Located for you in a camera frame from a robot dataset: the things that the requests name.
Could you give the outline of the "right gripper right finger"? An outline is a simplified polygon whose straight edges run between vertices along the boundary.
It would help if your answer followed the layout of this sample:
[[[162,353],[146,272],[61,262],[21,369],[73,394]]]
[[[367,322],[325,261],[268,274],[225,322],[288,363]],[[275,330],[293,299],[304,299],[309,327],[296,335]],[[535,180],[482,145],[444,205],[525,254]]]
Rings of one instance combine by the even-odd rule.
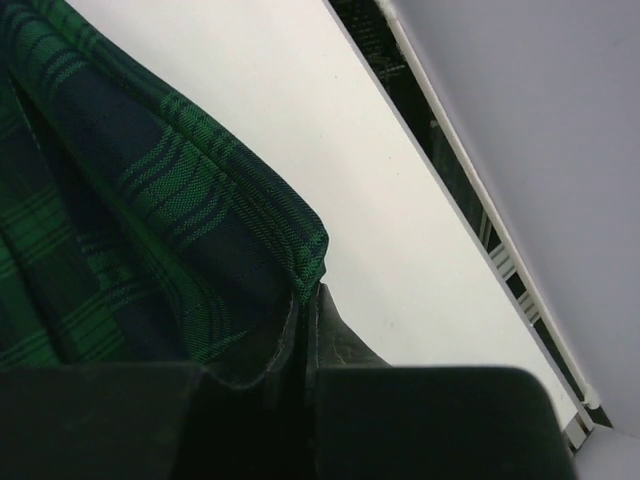
[[[307,399],[320,479],[571,479],[549,396],[501,366],[394,367],[341,319],[309,312]]]

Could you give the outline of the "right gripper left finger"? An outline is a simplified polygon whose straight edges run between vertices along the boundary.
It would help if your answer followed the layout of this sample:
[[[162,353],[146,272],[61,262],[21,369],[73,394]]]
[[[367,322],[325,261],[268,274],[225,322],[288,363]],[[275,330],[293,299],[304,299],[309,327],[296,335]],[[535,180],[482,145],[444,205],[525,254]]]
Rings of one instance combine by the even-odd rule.
[[[299,302],[220,359],[1,373],[5,479],[288,479],[305,473],[295,401]]]

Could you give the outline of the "dark green plaid skirt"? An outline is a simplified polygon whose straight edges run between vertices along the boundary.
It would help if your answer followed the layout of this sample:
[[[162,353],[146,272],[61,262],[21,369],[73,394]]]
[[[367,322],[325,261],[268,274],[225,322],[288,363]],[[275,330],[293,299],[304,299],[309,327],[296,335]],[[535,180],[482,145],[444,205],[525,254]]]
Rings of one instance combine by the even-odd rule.
[[[1,5],[1,363],[207,363],[307,301],[316,213],[64,1]]]

